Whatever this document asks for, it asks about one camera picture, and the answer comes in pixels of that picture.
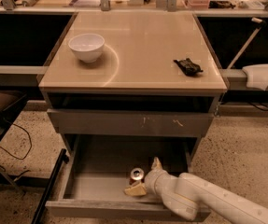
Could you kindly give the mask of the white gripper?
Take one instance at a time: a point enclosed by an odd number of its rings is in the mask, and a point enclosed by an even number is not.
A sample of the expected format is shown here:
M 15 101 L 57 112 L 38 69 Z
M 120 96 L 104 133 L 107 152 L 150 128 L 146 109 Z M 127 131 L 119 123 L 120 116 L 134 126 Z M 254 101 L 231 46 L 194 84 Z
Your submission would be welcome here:
M 145 177 L 145 185 L 135 182 L 124 190 L 128 196 L 145 196 L 147 193 L 162 197 L 163 194 L 172 193 L 174 189 L 173 177 L 162 169 L 162 163 L 158 157 L 153 159 L 151 171 Z

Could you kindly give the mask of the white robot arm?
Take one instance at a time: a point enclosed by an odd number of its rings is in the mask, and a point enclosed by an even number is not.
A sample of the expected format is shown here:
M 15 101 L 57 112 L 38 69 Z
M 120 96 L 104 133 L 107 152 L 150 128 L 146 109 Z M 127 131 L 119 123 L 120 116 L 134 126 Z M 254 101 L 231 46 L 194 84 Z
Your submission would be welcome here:
M 196 218 L 202 203 L 232 224 L 268 224 L 267 208 L 197 175 L 170 175 L 157 157 L 146 175 L 142 169 L 134 168 L 131 179 L 134 182 L 124 190 L 126 195 L 155 195 L 170 211 L 190 221 Z

